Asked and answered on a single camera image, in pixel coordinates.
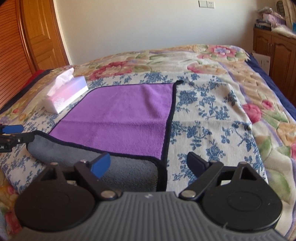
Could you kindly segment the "beige plastic bag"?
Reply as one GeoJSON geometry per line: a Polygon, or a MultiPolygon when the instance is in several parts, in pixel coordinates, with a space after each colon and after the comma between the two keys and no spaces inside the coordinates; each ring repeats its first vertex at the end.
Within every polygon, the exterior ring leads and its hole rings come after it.
{"type": "Polygon", "coordinates": [[[296,39],[295,32],[289,29],[286,25],[277,25],[275,28],[272,28],[271,31],[291,39],[296,39]]]}

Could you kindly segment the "purple grey microfiber towel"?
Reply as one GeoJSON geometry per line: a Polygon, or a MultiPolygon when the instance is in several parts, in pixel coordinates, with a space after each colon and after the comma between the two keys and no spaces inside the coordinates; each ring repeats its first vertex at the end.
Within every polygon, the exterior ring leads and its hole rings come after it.
{"type": "Polygon", "coordinates": [[[177,83],[118,85],[90,91],[27,151],[44,164],[70,168],[110,154],[102,179],[121,191],[165,191],[177,83]]]}

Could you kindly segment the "floral plush bed blanket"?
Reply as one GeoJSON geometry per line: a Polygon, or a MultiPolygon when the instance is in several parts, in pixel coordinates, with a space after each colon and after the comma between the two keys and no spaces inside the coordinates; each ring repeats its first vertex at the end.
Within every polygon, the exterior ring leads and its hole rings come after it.
{"type": "Polygon", "coordinates": [[[186,45],[47,70],[51,87],[70,68],[86,83],[130,73],[217,74],[251,120],[266,177],[241,161],[224,165],[217,184],[197,200],[179,198],[191,183],[175,191],[168,180],[165,191],[109,186],[118,198],[95,200],[78,186],[74,166],[44,164],[28,143],[16,144],[1,153],[1,240],[295,240],[295,120],[246,63],[249,56],[231,45],[186,45]]]}

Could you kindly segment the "pink white tissue box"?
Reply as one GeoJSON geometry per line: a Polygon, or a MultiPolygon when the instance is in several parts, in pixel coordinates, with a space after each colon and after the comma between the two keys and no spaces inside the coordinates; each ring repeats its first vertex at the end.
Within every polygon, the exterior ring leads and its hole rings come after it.
{"type": "Polygon", "coordinates": [[[54,80],[54,85],[43,99],[47,112],[59,114],[78,97],[88,91],[84,76],[74,77],[74,68],[70,68],[54,80]]]}

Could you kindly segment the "white cardboard box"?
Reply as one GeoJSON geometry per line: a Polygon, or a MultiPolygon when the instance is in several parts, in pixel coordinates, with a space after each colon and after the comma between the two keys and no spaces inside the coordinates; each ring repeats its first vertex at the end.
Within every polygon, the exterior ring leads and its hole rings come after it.
{"type": "Polygon", "coordinates": [[[271,57],[267,56],[267,55],[258,54],[258,53],[254,52],[254,51],[252,52],[252,56],[258,62],[259,66],[265,71],[265,73],[267,75],[269,75],[271,57]]]}

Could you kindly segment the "pink purple box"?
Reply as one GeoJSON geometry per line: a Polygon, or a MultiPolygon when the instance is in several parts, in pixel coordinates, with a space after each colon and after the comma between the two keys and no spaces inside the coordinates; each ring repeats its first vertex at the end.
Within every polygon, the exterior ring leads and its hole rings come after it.
{"type": "Polygon", "coordinates": [[[285,18],[279,14],[262,14],[263,20],[270,22],[272,25],[285,25],[285,18]]]}

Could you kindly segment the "dark stacked books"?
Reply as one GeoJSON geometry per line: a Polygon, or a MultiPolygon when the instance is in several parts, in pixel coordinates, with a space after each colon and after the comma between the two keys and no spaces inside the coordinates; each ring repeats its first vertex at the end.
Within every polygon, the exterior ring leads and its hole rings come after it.
{"type": "Polygon", "coordinates": [[[267,31],[272,30],[271,23],[268,21],[261,20],[261,19],[256,20],[254,27],[258,28],[258,29],[262,29],[262,30],[267,30],[267,31]]]}

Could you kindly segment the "wooden low cabinet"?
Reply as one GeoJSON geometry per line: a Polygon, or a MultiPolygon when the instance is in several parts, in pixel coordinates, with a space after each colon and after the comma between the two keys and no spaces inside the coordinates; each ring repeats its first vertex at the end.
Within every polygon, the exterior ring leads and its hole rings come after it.
{"type": "Polygon", "coordinates": [[[295,104],[295,49],[295,39],[253,29],[253,51],[270,57],[269,76],[292,104],[295,104]]]}

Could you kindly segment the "wooden room door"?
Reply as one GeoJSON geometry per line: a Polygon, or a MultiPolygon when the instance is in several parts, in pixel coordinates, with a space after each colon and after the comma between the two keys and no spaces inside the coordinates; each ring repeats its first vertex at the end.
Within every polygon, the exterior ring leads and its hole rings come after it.
{"type": "Polygon", "coordinates": [[[20,7],[25,36],[35,69],[55,69],[68,65],[54,2],[20,1],[20,7]]]}

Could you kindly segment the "white wall socket switch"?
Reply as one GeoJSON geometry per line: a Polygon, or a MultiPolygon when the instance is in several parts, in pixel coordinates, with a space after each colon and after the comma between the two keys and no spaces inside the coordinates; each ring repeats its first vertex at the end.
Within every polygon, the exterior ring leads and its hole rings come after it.
{"type": "Polygon", "coordinates": [[[198,0],[198,2],[199,2],[199,7],[200,8],[210,8],[210,9],[215,8],[215,3],[213,1],[201,1],[201,0],[198,0]]]}

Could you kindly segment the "green woven fan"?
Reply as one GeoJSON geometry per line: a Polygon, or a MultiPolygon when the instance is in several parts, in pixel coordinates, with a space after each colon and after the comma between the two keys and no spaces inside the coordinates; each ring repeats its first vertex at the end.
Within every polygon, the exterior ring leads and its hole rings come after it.
{"type": "Polygon", "coordinates": [[[277,9],[277,12],[278,12],[283,18],[285,18],[285,8],[284,8],[283,1],[276,1],[276,9],[277,9]]]}

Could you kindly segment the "navy blue bed sheet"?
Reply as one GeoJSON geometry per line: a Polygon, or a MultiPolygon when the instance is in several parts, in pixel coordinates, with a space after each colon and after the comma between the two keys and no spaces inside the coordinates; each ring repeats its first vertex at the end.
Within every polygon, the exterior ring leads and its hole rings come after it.
{"type": "Polygon", "coordinates": [[[274,81],[269,77],[269,75],[259,66],[259,63],[256,59],[250,54],[250,60],[247,60],[246,63],[251,67],[255,72],[257,72],[266,82],[268,87],[275,93],[278,100],[281,102],[282,106],[289,113],[289,115],[295,120],[296,109],[294,105],[283,95],[280,89],[276,86],[274,81]]]}

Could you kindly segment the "wooden slatted wardrobe door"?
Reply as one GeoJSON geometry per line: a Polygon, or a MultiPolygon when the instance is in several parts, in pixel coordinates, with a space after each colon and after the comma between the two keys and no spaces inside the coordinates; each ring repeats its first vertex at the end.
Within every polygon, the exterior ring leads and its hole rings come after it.
{"type": "Polygon", "coordinates": [[[1,107],[36,72],[23,26],[21,1],[1,1],[1,107]]]}

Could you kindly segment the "red blanket at headboard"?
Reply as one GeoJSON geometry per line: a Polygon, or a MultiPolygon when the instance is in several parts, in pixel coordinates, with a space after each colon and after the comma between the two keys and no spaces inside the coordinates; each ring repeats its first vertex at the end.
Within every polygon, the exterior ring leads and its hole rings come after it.
{"type": "Polygon", "coordinates": [[[26,89],[28,87],[32,87],[38,80],[40,80],[46,74],[45,70],[36,71],[24,84],[22,89],[26,89]]]}

